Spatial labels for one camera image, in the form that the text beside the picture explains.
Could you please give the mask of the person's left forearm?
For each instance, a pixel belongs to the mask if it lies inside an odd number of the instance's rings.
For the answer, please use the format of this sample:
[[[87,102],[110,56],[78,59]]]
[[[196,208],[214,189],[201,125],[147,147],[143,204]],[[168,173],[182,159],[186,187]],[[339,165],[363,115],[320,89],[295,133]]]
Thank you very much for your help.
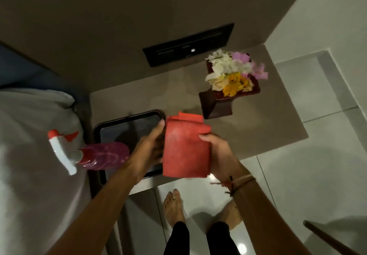
[[[46,255],[101,255],[132,188],[144,176],[132,159],[118,169]]]

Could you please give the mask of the dark blue headboard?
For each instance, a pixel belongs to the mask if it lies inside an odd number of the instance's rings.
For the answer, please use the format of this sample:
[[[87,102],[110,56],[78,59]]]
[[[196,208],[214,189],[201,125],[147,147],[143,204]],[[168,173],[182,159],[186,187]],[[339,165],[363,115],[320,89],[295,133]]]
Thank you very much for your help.
[[[5,88],[65,92],[75,99],[78,107],[91,111],[85,89],[0,41],[0,89]]]

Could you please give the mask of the red cleaning cloth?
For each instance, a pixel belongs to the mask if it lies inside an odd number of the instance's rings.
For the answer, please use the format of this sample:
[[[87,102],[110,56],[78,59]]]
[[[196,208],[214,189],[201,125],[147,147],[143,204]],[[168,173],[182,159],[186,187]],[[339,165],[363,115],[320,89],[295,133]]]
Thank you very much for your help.
[[[210,174],[211,144],[200,134],[211,133],[211,126],[198,114],[179,112],[166,120],[163,151],[163,176],[206,178]]]

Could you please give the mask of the white yellow pink flower bunch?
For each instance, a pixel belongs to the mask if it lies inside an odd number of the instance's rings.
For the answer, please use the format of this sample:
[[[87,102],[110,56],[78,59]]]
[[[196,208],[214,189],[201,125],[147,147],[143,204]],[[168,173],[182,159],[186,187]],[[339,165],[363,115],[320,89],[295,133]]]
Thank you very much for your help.
[[[252,61],[249,53],[218,49],[205,61],[209,67],[205,81],[224,98],[255,93],[258,81],[268,79],[265,65]]]

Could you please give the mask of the person's right leg black trousers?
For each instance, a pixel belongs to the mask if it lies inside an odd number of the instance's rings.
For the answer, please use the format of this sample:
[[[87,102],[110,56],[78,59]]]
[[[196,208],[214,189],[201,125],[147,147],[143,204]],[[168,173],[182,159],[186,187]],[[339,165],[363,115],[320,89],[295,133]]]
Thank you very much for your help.
[[[230,236],[229,226],[223,221],[212,224],[206,238],[210,255],[241,255]]]

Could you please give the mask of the person's leg black trousers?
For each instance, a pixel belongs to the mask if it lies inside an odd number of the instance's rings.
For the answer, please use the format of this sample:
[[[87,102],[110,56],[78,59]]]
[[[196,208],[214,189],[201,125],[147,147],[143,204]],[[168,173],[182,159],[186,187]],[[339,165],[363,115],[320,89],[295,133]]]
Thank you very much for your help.
[[[178,221],[173,226],[163,255],[190,255],[190,234],[183,221]]]
[[[212,224],[206,238],[210,255],[241,255],[230,236],[229,226],[223,221]]]

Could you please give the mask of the person's foot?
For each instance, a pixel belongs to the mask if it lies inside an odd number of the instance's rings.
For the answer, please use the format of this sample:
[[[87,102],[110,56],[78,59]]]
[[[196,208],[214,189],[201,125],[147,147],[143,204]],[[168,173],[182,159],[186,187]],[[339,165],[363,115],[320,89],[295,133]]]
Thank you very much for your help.
[[[178,222],[186,223],[183,200],[178,189],[168,192],[163,202],[164,217],[173,228]]]
[[[225,227],[228,227],[228,230],[231,231],[240,225],[241,222],[243,222],[243,219],[238,211],[236,203],[234,200],[231,200],[223,207],[220,212],[212,216],[209,224],[207,225],[206,233],[208,233],[209,230],[218,223],[224,223]]]

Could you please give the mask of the dark red wooden vase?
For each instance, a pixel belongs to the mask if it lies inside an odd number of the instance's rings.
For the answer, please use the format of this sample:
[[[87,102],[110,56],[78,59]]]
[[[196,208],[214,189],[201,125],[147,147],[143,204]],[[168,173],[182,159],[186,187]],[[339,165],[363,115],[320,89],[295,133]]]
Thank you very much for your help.
[[[199,93],[199,99],[204,119],[213,119],[232,115],[232,102],[235,99],[256,95],[261,92],[259,82],[253,75],[249,75],[254,84],[253,89],[247,92],[237,92],[233,97],[225,97],[222,91],[213,91],[211,88]]]

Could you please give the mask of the beige bedside table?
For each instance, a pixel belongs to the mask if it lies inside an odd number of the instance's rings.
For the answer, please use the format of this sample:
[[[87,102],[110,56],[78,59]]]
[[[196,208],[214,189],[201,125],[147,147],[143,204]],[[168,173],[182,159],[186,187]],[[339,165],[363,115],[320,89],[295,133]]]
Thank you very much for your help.
[[[232,115],[206,120],[212,131],[229,143],[239,160],[308,138],[308,133],[264,44],[244,50],[265,64],[267,81],[260,93],[237,98]],[[179,112],[202,114],[199,93],[208,90],[205,62],[92,92],[92,127],[99,123],[161,110],[167,116]]]

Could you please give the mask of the pink spray bottle white nozzle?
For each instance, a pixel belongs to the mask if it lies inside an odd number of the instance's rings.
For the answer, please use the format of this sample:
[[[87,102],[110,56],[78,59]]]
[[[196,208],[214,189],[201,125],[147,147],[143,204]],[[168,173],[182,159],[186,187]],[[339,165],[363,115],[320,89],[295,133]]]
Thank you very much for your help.
[[[49,143],[58,161],[74,175],[79,169],[108,170],[120,167],[130,156],[129,148],[121,142],[85,144],[79,131],[61,134],[48,132]]]

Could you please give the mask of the person's left hand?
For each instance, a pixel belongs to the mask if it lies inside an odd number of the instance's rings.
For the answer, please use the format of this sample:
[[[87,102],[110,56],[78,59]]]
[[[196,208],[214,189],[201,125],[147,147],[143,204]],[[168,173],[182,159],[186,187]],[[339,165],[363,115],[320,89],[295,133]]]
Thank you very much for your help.
[[[135,184],[138,184],[145,174],[154,165],[161,162],[163,157],[164,142],[161,146],[149,147],[145,143],[145,137],[142,137],[135,147],[128,160],[129,173]]]

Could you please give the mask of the black wall switch panel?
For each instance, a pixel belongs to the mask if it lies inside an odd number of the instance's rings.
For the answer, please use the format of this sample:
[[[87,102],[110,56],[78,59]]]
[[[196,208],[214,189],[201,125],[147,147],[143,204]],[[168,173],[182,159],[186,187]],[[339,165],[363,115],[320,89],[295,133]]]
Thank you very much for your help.
[[[143,49],[150,67],[157,67],[227,45],[234,23]]]

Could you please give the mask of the person's right hand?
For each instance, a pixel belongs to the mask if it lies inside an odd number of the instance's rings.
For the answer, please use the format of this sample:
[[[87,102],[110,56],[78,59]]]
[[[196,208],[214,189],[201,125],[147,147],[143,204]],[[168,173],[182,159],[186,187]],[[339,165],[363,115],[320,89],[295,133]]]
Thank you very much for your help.
[[[241,183],[252,176],[223,138],[221,138],[220,147],[217,149],[211,148],[210,173],[221,183]]]

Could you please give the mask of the person's right forearm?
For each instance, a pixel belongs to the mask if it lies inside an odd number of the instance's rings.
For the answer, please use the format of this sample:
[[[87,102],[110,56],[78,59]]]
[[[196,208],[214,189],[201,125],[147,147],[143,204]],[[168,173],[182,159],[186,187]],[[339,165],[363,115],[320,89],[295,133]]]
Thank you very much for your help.
[[[256,255],[311,255],[272,205],[253,176],[229,182]]]

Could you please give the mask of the white bed cover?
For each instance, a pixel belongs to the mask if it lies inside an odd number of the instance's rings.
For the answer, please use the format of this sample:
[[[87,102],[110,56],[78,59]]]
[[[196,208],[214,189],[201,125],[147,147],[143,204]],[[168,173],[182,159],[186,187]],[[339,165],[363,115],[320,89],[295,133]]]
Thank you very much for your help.
[[[64,92],[0,90],[0,255],[44,255],[90,201],[86,171],[69,175],[48,131],[80,132]]]

